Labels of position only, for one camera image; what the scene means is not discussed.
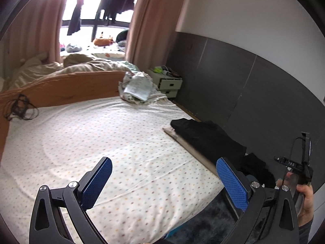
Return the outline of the person's right hand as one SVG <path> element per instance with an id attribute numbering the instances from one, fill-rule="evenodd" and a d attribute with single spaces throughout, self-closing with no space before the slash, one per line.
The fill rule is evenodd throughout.
<path id="1" fill-rule="evenodd" d="M 312 185 L 298 184 L 296 190 L 305 196 L 301 212 L 297 217 L 299 227 L 301 227 L 312 221 L 314 217 L 313 188 Z"/>

